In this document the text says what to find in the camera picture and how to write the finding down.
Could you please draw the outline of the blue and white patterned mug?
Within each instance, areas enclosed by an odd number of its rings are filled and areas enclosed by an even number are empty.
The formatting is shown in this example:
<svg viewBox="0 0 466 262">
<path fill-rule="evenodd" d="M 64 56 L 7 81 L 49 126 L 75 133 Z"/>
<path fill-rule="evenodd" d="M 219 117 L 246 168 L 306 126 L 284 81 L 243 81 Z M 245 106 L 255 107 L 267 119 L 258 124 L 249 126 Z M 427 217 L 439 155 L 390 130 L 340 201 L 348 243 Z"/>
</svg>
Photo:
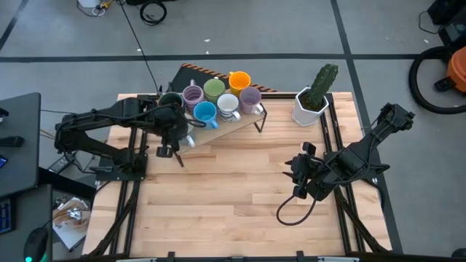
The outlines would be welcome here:
<svg viewBox="0 0 466 262">
<path fill-rule="evenodd" d="M 238 122 L 241 120 L 239 106 L 239 100 L 233 94 L 223 94 L 217 100 L 218 112 L 221 118 L 227 122 Z"/>
</svg>

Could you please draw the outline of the green mug with white handle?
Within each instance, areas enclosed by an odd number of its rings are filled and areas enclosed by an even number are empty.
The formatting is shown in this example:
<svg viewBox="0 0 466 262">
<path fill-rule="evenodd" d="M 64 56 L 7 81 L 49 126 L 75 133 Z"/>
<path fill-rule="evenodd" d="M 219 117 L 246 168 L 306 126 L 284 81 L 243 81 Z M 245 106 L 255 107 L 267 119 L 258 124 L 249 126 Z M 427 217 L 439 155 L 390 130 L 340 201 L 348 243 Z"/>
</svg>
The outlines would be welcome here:
<svg viewBox="0 0 466 262">
<path fill-rule="evenodd" d="M 225 92 L 225 84 L 218 78 L 209 79 L 203 85 L 205 99 L 217 104 L 218 98 Z"/>
</svg>

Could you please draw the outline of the black aluminium table frame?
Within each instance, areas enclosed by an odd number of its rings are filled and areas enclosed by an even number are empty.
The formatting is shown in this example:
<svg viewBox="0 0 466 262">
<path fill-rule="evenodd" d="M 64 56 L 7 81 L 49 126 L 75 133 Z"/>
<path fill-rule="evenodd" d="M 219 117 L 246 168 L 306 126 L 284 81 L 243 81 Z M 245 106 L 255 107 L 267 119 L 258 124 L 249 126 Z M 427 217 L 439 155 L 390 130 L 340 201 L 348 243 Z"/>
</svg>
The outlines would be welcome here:
<svg viewBox="0 0 466 262">
<path fill-rule="evenodd" d="M 332 198 L 303 225 L 280 225 L 275 210 L 291 185 L 285 162 L 305 139 L 320 147 L 328 142 L 320 127 L 301 128 L 285 118 L 293 100 L 289 92 L 264 93 L 261 132 L 251 124 L 224 135 L 184 153 L 183 165 L 157 157 L 159 139 L 146 137 L 146 178 L 119 232 L 122 253 L 92 254 L 130 199 L 114 181 L 97 195 L 84 255 L 55 262 L 466 262 L 381 248 L 348 252 L 344 246 L 355 235 L 341 235 Z"/>
</svg>

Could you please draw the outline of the yellow ceramic mug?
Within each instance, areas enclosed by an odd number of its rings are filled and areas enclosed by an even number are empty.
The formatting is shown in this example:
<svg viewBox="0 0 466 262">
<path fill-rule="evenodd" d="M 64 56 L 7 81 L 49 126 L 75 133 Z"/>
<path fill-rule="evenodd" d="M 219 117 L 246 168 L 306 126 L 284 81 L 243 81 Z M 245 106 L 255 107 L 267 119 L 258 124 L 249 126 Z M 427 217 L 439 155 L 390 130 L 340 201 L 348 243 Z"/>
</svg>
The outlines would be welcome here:
<svg viewBox="0 0 466 262">
<path fill-rule="evenodd" d="M 229 89 L 230 92 L 239 97 L 243 89 L 249 87 L 251 84 L 251 77 L 244 71 L 229 72 Z"/>
</svg>

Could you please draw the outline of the black equipment box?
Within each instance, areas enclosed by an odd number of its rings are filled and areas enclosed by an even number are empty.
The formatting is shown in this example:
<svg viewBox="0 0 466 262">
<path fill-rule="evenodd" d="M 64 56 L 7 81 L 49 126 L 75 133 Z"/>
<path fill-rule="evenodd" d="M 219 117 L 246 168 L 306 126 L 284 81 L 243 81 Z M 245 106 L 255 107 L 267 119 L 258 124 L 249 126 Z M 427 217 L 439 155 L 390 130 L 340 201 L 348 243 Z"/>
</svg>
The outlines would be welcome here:
<svg viewBox="0 0 466 262">
<path fill-rule="evenodd" d="M 427 13 L 445 46 L 466 46 L 466 0 L 435 0 Z"/>
</svg>

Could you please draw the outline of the black keyboard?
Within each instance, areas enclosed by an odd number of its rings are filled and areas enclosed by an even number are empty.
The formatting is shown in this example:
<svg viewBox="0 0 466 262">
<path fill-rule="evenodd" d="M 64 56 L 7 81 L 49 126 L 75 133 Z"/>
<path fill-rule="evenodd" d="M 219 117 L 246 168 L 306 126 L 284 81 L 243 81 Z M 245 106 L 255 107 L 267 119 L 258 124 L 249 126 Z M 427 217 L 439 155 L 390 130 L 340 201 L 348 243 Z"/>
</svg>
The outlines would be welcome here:
<svg viewBox="0 0 466 262">
<path fill-rule="evenodd" d="M 15 230 L 15 207 L 10 198 L 0 199 L 0 235 Z"/>
</svg>

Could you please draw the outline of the wooden shelf with black legs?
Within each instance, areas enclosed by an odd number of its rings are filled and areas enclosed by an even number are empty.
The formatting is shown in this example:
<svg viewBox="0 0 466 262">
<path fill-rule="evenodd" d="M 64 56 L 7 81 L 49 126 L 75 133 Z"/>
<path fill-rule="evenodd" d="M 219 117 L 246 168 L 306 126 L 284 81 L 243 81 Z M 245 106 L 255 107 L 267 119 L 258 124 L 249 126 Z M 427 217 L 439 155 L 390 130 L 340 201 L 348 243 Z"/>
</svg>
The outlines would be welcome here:
<svg viewBox="0 0 466 262">
<path fill-rule="evenodd" d="M 188 113 L 189 115 L 192 116 L 191 123 L 194 125 L 194 129 L 192 131 L 192 135 L 194 136 L 194 141 L 196 146 L 194 148 L 200 147 L 206 143 L 209 143 L 217 138 L 220 138 L 224 135 L 227 135 L 229 133 L 232 133 L 234 131 L 237 131 L 243 127 L 246 127 L 248 125 L 254 125 L 257 129 L 258 132 L 261 132 L 264 128 L 264 123 L 267 117 L 267 112 L 265 107 L 264 112 L 262 114 L 256 115 L 256 114 L 245 114 L 241 110 L 241 105 L 239 106 L 239 113 L 241 116 L 241 120 L 238 122 L 227 122 L 224 119 L 221 118 L 220 113 L 218 112 L 218 107 L 217 104 L 214 104 L 217 108 L 217 123 L 218 123 L 218 129 L 206 129 L 205 126 L 206 124 L 204 122 L 201 122 L 199 120 L 196 120 L 194 117 L 194 113 Z M 191 148 L 189 145 L 187 145 L 184 141 L 183 138 L 179 141 L 180 143 L 180 150 L 175 152 L 173 156 L 177 159 L 179 165 L 183 165 L 183 160 L 181 158 L 181 155 L 186 153 L 187 151 L 190 151 L 194 148 Z"/>
</svg>

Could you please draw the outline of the dark lower desk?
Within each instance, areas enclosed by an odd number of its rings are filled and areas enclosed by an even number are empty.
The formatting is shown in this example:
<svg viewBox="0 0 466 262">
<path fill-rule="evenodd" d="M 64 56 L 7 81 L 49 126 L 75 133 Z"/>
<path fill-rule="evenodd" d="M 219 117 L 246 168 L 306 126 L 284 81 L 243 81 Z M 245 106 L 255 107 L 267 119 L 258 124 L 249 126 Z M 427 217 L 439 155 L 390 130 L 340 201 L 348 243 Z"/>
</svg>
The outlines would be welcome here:
<svg viewBox="0 0 466 262">
<path fill-rule="evenodd" d="M 0 262 L 25 262 L 23 248 L 35 228 L 48 230 L 47 257 L 42 262 L 52 262 L 52 187 L 41 185 L 13 197 L 15 230 L 0 234 Z"/>
</svg>

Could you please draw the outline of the light blue mug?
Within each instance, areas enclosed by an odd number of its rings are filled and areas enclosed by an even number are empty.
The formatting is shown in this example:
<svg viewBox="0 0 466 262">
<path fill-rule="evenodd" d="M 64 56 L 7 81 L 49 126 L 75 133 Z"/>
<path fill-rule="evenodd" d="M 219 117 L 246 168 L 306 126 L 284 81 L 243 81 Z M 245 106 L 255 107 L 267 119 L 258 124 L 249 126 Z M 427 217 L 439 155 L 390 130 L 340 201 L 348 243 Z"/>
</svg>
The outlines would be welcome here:
<svg viewBox="0 0 466 262">
<path fill-rule="evenodd" d="M 217 108 L 213 103 L 202 101 L 194 107 L 193 113 L 196 120 L 206 124 L 206 129 L 218 129 Z"/>
</svg>

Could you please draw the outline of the purple and white striped mug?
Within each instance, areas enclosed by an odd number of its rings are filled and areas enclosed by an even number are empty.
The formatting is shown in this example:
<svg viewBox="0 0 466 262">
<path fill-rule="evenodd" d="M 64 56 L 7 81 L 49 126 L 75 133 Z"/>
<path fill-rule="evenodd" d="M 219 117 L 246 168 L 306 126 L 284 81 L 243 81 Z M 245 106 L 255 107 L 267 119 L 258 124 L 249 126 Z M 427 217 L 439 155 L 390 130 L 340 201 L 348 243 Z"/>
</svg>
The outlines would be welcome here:
<svg viewBox="0 0 466 262">
<path fill-rule="evenodd" d="M 262 114 L 261 92 L 253 87 L 247 87 L 240 92 L 241 110 L 245 114 Z"/>
</svg>

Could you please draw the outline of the lilac ribbed ring mug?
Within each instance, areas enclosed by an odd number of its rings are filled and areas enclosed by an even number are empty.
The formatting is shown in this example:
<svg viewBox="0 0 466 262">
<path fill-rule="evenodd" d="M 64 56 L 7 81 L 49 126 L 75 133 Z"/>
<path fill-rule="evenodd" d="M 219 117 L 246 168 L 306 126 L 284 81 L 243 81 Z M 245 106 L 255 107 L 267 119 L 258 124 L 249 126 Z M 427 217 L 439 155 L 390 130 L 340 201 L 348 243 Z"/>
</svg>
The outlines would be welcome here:
<svg viewBox="0 0 466 262">
<path fill-rule="evenodd" d="M 191 79 L 189 86 L 183 90 L 182 97 L 186 110 L 192 113 L 194 107 L 205 100 L 205 93 L 204 90 L 196 84 L 195 80 Z"/>
</svg>

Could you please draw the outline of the white plant pot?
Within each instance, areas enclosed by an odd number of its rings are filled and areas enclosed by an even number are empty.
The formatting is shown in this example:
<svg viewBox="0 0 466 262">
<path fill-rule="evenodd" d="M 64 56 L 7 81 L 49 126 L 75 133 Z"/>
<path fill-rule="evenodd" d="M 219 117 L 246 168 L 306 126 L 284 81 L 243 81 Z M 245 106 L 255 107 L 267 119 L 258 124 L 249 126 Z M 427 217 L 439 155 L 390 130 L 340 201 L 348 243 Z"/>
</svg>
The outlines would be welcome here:
<svg viewBox="0 0 466 262">
<path fill-rule="evenodd" d="M 323 97 L 323 106 L 319 111 L 310 111 L 303 107 L 299 98 L 309 90 L 309 87 L 302 89 L 296 96 L 294 100 L 294 107 L 292 113 L 292 119 L 301 127 L 308 127 L 312 124 L 315 124 L 320 116 L 325 112 L 327 107 L 329 107 L 329 102 L 326 96 Z"/>
</svg>

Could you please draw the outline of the green cactus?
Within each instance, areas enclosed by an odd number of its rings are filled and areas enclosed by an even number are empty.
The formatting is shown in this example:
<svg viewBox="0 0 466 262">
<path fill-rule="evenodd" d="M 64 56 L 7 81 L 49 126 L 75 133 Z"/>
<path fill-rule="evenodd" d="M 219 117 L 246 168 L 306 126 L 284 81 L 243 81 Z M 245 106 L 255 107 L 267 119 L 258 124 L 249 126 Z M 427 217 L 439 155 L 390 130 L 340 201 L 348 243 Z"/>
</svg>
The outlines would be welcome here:
<svg viewBox="0 0 466 262">
<path fill-rule="evenodd" d="M 317 73 L 306 96 L 307 105 L 311 110 L 319 111 L 322 108 L 323 98 L 332 86 L 338 72 L 339 67 L 337 65 L 327 63 Z"/>
</svg>

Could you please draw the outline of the orange vacuum cleaner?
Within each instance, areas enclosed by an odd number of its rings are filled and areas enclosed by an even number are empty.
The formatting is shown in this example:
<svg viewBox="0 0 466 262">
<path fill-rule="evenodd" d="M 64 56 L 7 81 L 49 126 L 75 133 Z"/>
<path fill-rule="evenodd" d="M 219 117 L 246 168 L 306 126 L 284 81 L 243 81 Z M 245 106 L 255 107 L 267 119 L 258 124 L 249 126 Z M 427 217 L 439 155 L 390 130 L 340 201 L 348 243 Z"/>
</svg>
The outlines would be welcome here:
<svg viewBox="0 0 466 262">
<path fill-rule="evenodd" d="M 466 46 L 452 55 L 446 75 L 455 83 L 456 89 L 466 93 Z"/>
</svg>

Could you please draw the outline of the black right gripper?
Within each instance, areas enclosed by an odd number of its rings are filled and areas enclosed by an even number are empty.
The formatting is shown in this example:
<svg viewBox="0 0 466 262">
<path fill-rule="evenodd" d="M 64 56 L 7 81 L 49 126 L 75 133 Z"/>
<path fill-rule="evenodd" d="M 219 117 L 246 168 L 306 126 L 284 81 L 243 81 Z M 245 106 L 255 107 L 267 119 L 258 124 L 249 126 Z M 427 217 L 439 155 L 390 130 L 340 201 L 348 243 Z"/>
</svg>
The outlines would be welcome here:
<svg viewBox="0 0 466 262">
<path fill-rule="evenodd" d="M 316 147 L 310 142 L 304 142 L 302 150 L 304 153 L 297 154 L 292 160 L 285 162 L 286 165 L 291 166 L 291 173 L 283 172 L 295 184 L 293 196 L 306 199 L 309 194 L 314 199 L 325 199 L 325 188 L 317 180 L 323 161 L 315 157 Z"/>
</svg>

